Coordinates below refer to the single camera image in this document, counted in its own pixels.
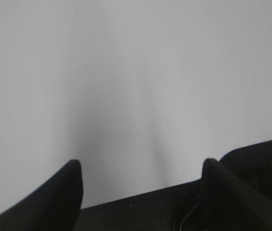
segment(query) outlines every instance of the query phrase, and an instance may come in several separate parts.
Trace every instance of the white wire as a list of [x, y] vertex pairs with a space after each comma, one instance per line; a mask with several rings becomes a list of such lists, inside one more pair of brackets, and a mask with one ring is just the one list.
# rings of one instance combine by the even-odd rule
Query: white wire
[[194, 209], [197, 207], [198, 205], [198, 198], [197, 198], [197, 203], [193, 206], [192, 210], [190, 210], [190, 212], [185, 216], [185, 218], [182, 220], [181, 225], [180, 225], [180, 231], [182, 229], [182, 225], [184, 223], [184, 221], [188, 218], [188, 216], [194, 211]]

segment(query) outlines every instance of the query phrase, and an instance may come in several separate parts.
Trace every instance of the black surface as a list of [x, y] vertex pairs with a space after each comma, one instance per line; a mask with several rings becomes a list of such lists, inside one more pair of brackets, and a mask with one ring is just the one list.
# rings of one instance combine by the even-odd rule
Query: black surface
[[244, 183], [221, 162], [203, 165], [199, 206], [212, 231], [272, 231], [272, 200]]
[[244, 182], [272, 199], [272, 141], [233, 150], [220, 162]]
[[28, 197], [0, 214], [0, 231], [72, 231], [82, 196], [81, 165], [71, 160]]
[[[75, 231], [173, 230], [198, 197], [198, 181], [82, 209]], [[197, 212], [183, 229], [198, 230]]]

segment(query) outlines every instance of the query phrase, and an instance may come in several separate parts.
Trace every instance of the black object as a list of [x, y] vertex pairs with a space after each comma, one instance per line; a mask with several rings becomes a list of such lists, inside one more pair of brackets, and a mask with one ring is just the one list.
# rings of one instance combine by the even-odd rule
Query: black object
[[28, 197], [0, 214], [0, 231], [72, 231], [82, 196], [81, 165], [71, 160]]
[[82, 196], [72, 160], [2, 213], [0, 231], [272, 231], [272, 141], [206, 159], [193, 182], [80, 210]]
[[212, 231], [272, 231], [272, 141], [203, 164], [199, 206]]

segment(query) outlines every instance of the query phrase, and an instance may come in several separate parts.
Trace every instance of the white wall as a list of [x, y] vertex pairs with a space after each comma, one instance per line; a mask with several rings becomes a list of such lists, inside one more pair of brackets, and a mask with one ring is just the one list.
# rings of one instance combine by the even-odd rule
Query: white wall
[[272, 1], [0, 0], [0, 212], [65, 162], [82, 207], [272, 139]]

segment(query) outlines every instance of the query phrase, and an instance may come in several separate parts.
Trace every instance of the dark floor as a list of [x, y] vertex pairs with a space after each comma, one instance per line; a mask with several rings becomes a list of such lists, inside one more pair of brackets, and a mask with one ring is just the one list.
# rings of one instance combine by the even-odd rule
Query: dark floor
[[[173, 231], [195, 205], [198, 181], [82, 209], [75, 231]], [[195, 210], [183, 230], [201, 230]]]

